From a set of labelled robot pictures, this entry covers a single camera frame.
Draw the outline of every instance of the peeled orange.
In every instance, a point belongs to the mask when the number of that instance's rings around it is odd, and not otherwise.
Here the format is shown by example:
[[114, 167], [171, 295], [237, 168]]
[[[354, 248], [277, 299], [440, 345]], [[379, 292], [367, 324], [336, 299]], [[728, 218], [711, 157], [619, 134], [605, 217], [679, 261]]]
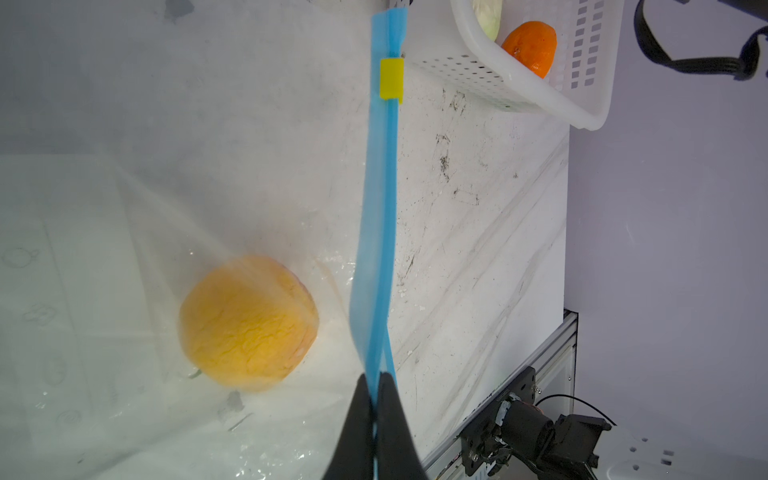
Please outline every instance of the peeled orange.
[[312, 296], [290, 270], [248, 256], [208, 273], [181, 305], [179, 338], [221, 385], [257, 391], [296, 368], [317, 335]]

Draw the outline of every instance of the ziploc bag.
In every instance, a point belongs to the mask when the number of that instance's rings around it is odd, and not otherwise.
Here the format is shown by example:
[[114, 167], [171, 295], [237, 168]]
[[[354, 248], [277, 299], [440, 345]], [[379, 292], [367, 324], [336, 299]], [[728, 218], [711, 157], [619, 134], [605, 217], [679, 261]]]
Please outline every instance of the ziploc bag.
[[[397, 124], [402, 77], [382, 78], [382, 60], [402, 62], [406, 8], [374, 15], [371, 25], [371, 105], [369, 111], [366, 188], [362, 203], [357, 269], [349, 321], [360, 359], [366, 367], [371, 399], [376, 402], [379, 372], [395, 376], [386, 322], [392, 293], [397, 223]], [[401, 98], [382, 98], [382, 83], [399, 87]]]
[[[19, 57], [47, 62], [25, 87], [71, 141], [2, 157], [0, 477], [319, 478], [362, 371], [365, 29], [299, 1], [39, 7], [18, 7], [37, 22]], [[249, 253], [320, 321], [258, 394], [198, 375], [176, 325]]]

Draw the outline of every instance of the drawing on table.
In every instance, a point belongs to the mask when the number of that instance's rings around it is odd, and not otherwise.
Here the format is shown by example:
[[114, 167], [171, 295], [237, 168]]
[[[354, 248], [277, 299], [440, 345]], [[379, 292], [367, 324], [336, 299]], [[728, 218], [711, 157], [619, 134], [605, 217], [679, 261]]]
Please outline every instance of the drawing on table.
[[118, 385], [114, 378], [107, 385], [107, 397], [110, 406], [118, 406], [118, 403], [120, 402], [120, 393], [118, 393]]
[[56, 417], [56, 425], [61, 427], [71, 427], [80, 423], [83, 415], [78, 410], [65, 410]]
[[36, 303], [31, 309], [24, 312], [22, 319], [25, 322], [34, 323], [38, 326], [48, 325], [58, 312], [56, 309], [45, 303]]
[[50, 386], [59, 385], [67, 378], [67, 362], [60, 353], [50, 353], [43, 362], [43, 379]]
[[16, 247], [9, 248], [2, 254], [2, 262], [10, 268], [24, 268], [38, 257], [40, 250], [27, 250]]

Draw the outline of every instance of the white plastic basket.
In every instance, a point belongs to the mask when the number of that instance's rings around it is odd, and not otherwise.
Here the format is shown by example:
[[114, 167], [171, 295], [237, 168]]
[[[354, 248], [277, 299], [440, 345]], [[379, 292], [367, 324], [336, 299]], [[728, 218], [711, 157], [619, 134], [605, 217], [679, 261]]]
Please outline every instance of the white plastic basket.
[[[408, 7], [406, 60], [506, 111], [545, 111], [597, 130], [611, 106], [624, 0], [505, 0], [496, 43], [483, 33], [472, 0], [390, 0]], [[558, 33], [543, 80], [499, 45], [523, 22]]]

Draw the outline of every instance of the orange fruit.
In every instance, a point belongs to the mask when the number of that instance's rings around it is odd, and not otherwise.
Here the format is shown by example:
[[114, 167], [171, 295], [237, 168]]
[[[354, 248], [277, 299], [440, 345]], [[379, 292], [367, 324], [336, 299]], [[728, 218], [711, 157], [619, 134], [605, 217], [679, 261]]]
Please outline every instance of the orange fruit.
[[293, 273], [269, 257], [208, 273], [181, 304], [179, 339], [221, 385], [264, 390], [299, 365], [317, 336], [317, 308]]
[[504, 40], [502, 48], [541, 78], [547, 76], [558, 49], [558, 34], [544, 22], [525, 22]]

